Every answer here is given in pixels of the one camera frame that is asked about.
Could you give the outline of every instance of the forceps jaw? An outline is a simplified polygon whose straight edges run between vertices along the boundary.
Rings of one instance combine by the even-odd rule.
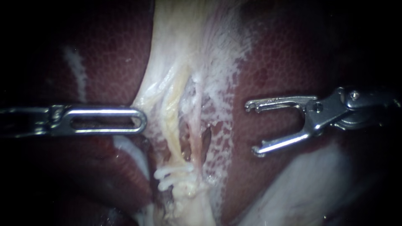
[[[135,108],[52,105],[49,107],[16,107],[0,108],[0,117],[5,115],[22,114],[29,118],[28,131],[3,133],[2,138],[20,138],[28,136],[73,136],[73,135],[131,135],[139,134],[147,126],[146,115]],[[86,126],[73,127],[73,121],[79,118],[130,118],[134,125],[119,126]]]
[[[343,96],[344,89],[338,88],[331,96],[323,100],[317,100],[316,96],[293,96],[248,101],[245,105],[248,112],[252,108],[255,108],[257,112],[261,112],[263,110],[296,107],[305,119],[301,131],[270,141],[263,140],[261,147],[252,147],[253,154],[258,157],[264,157],[267,153],[294,145],[310,137],[321,135],[326,126],[350,113],[342,102]]]
[[[342,130],[360,129],[372,125],[381,125],[376,117],[376,110],[388,110],[390,106],[401,109],[398,95],[382,89],[356,90],[351,87],[337,88],[329,97],[317,100],[315,96],[287,98],[268,98],[250,100],[246,111],[255,108],[257,112],[284,107],[296,107],[305,117],[303,129],[295,134],[271,141],[262,141],[262,146],[252,147],[258,157],[296,144],[313,136],[320,136],[327,126]]]
[[[73,128],[71,121],[76,118],[86,117],[130,117],[135,119],[134,127],[125,128]],[[116,134],[139,134],[147,126],[145,114],[134,108],[124,107],[76,107],[68,108],[59,119],[59,123],[53,125],[50,130],[51,136],[71,135],[116,135]]]

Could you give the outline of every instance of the white cauterized area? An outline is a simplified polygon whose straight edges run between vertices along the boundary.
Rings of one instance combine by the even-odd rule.
[[[85,67],[82,64],[83,58],[79,54],[78,50],[65,46],[63,50],[63,59],[67,62],[72,74],[77,82],[78,100],[81,103],[87,102],[85,86],[87,82],[87,74],[85,73]]]
[[[159,191],[173,187],[163,209],[148,206],[146,226],[220,224],[224,180],[233,151],[232,106],[237,84],[236,60],[246,61],[253,40],[239,27],[238,2],[197,0],[155,3],[151,54],[132,106],[148,117],[145,136],[153,145]],[[182,156],[180,123],[189,131],[191,160]],[[211,138],[206,163],[202,133],[222,126]],[[125,148],[122,138],[115,145]],[[170,152],[164,159],[162,153]],[[350,167],[335,144],[297,157],[263,196],[248,208],[240,225],[320,225],[325,214],[350,188]]]

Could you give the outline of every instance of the forceps fenestrated jaw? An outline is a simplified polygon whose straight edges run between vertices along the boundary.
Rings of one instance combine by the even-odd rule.
[[[0,109],[0,117],[26,115],[28,130],[22,132],[0,132],[0,137],[19,138],[27,136],[75,136],[75,135],[130,135],[139,134],[147,126],[146,115],[134,108],[104,106],[52,105],[50,107],[15,107]],[[134,124],[103,125],[103,121],[129,118]],[[79,119],[83,126],[73,126]]]
[[[350,113],[341,101],[340,96],[343,95],[343,92],[342,88],[338,88],[331,96],[323,100],[317,100],[316,96],[291,96],[246,102],[247,112],[250,112],[251,109],[255,109],[259,113],[265,110],[294,107],[300,110],[305,120],[301,131],[271,141],[262,141],[261,147],[252,147],[253,153],[258,157],[264,157],[267,153],[320,135],[324,127]]]

